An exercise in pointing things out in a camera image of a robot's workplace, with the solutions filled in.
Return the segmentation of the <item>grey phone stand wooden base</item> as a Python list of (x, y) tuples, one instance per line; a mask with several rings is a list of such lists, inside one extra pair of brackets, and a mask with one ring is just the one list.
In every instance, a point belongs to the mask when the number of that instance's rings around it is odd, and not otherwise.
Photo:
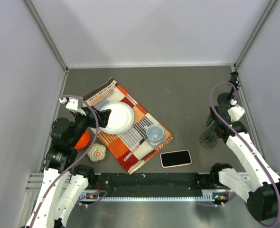
[(205, 148), (212, 149), (218, 145), (218, 136), (212, 127), (202, 132), (199, 141)]

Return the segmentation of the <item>pink case smartphone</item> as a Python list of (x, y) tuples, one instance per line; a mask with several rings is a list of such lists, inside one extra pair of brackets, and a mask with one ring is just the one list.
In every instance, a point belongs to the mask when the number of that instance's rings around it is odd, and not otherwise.
[(192, 158), (189, 150), (164, 152), (160, 155), (161, 166), (163, 168), (173, 168), (190, 165)]

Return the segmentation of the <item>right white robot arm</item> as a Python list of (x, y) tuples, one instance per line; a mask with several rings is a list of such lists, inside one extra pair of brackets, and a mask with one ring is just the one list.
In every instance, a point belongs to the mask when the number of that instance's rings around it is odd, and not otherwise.
[(244, 109), (238, 104), (211, 106), (205, 125), (208, 130), (200, 142), (210, 147), (218, 139), (236, 155), (248, 177), (240, 175), (231, 165), (216, 163), (210, 171), (210, 183), (223, 185), (241, 197), (256, 221), (280, 217), (280, 176), (267, 164), (255, 148), (247, 129), (240, 122)]

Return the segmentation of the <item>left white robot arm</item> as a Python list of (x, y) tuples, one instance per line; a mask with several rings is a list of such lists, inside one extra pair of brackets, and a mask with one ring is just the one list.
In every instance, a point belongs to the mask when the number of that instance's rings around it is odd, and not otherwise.
[(43, 181), (27, 228), (64, 228), (85, 188), (95, 185), (92, 167), (77, 165), (75, 146), (89, 127), (106, 127), (111, 110), (83, 107), (73, 113), (74, 120), (61, 117), (52, 123), (51, 147), (43, 171)]

